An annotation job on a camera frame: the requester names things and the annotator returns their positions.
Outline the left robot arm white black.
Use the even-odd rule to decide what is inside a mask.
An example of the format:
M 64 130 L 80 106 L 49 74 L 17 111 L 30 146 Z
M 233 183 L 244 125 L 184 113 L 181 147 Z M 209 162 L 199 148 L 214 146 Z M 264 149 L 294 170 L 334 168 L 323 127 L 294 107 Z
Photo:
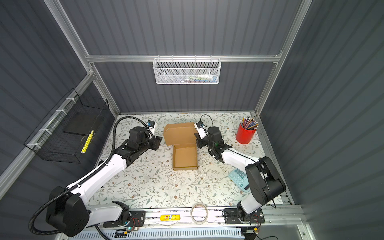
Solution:
M 116 222 L 125 227 L 135 221 L 130 208 L 120 201 L 100 206 L 88 206 L 91 197 L 115 175 L 129 167 L 147 150 L 156 151 L 162 137 L 155 136 L 157 124 L 154 121 L 141 123 L 129 131 L 129 137 L 120 146 L 116 145 L 113 132 L 113 146 L 110 155 L 99 166 L 67 187 L 51 191 L 50 199 L 43 209 L 47 210 L 46 222 L 55 228 L 53 234 L 63 233 L 73 237 L 83 229 L 104 222 Z

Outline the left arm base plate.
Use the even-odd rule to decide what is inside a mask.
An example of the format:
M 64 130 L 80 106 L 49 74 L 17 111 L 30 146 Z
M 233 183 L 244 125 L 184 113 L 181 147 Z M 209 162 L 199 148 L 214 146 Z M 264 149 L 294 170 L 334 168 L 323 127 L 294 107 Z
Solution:
M 127 220 L 117 220 L 114 222 L 104 222 L 104 228 L 123 228 L 123 227 L 143 227 L 145 222 L 146 212 L 145 211 L 130 211 L 130 216 Z

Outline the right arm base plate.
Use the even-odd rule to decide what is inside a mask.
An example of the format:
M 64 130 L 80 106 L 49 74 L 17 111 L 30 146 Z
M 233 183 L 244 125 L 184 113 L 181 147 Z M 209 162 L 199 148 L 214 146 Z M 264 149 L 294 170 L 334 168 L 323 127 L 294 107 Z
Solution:
M 242 208 L 226 208 L 222 210 L 222 216 L 227 225 L 236 224 L 263 224 L 265 223 L 264 214 L 261 208 L 247 214 Z

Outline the brown cardboard box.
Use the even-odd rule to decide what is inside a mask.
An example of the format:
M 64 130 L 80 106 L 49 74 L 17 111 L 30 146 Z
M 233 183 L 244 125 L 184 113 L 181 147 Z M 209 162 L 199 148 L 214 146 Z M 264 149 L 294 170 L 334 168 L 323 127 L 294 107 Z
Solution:
M 194 123 L 168 124 L 164 128 L 167 146 L 173 146 L 173 170 L 197 170 L 197 134 Z

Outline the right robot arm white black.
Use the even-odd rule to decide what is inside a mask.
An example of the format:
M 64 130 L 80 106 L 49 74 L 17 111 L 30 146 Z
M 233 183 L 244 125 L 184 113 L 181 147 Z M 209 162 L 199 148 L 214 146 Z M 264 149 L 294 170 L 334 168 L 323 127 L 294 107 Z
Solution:
M 286 191 L 286 184 L 269 157 L 255 159 L 224 143 L 218 127 L 205 128 L 202 121 L 194 124 L 198 148 L 207 147 L 209 154 L 223 164 L 245 174 L 250 193 L 237 205 L 238 215 L 247 217 Z

